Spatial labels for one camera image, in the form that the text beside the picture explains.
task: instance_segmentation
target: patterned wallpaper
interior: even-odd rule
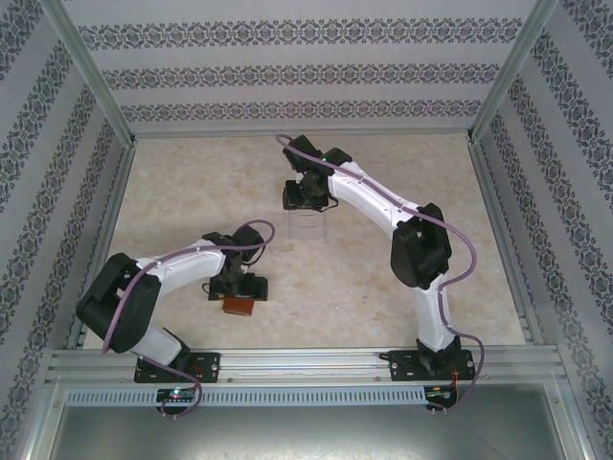
[[[124,145],[38,3],[0,0],[0,15],[0,459],[9,459],[39,371],[65,346]]]
[[[332,3],[65,5],[141,134],[468,128],[534,0]]]
[[[564,356],[598,458],[613,458],[611,17],[602,1],[558,4],[482,140],[540,327]]]

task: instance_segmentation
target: wall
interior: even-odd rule
[[[556,6],[482,139],[541,330],[613,457],[613,2]]]
[[[137,134],[468,128],[533,5],[65,2]]]
[[[35,1],[0,0],[0,459],[63,348],[124,146]]]

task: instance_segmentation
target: marble floor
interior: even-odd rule
[[[320,150],[344,150],[400,196],[439,205],[479,255],[476,272],[448,291],[454,326],[490,345],[524,343],[463,135],[309,138]],[[140,141],[110,254],[160,255],[268,219],[277,238],[252,271],[268,278],[269,300],[252,316],[222,312],[196,282],[161,299],[152,321],[193,348],[414,346],[417,315],[390,268],[387,236],[341,203],[328,212],[325,238],[291,239],[281,193],[293,177],[272,137]],[[453,275],[468,253],[450,238]],[[89,333],[85,348],[101,343]]]

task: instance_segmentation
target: enclosure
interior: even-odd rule
[[[2,458],[613,457],[611,7],[4,0]],[[475,244],[448,290],[454,327],[486,345],[458,412],[406,407],[424,383],[377,358],[419,333],[389,236],[342,201],[292,233],[277,133],[345,151]],[[156,325],[221,356],[173,425],[151,408],[169,386],[104,356],[77,303],[112,254],[251,219],[277,228],[249,267],[269,283],[251,316],[203,281],[156,305]],[[468,251],[451,247],[457,275]]]

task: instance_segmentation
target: beige floor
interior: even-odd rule
[[[486,344],[524,343],[479,187],[465,146],[455,135],[323,136],[394,192],[435,202],[445,220],[475,243],[475,274],[452,287],[458,330]],[[269,280],[269,301],[251,317],[221,311],[201,283],[157,305],[153,322],[193,348],[413,346],[418,336],[409,289],[389,266],[390,242],[347,203],[328,214],[326,239],[287,235],[284,181],[294,174],[271,137],[141,141],[125,191],[111,254],[138,258],[170,252],[212,231],[233,233],[249,219],[271,220],[278,237],[253,270]],[[452,238],[451,273],[468,263]],[[100,348],[89,334],[86,348]]]

